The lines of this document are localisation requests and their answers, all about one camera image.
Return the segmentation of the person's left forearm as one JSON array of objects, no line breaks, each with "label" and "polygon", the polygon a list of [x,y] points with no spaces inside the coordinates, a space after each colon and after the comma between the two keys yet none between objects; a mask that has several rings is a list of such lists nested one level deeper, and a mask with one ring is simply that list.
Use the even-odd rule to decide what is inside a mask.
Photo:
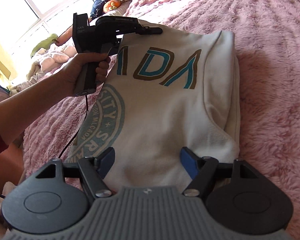
[{"label": "person's left forearm", "polygon": [[74,91],[75,81],[58,72],[0,102],[0,137],[9,145],[30,124]]}]

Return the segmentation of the person's left hand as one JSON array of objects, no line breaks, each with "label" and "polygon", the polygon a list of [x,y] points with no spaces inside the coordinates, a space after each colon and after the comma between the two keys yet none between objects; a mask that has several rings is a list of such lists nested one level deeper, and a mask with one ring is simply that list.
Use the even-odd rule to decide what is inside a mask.
[{"label": "person's left hand", "polygon": [[107,54],[79,53],[75,55],[57,76],[58,95],[74,96],[85,90],[95,90],[105,82],[110,64]]}]

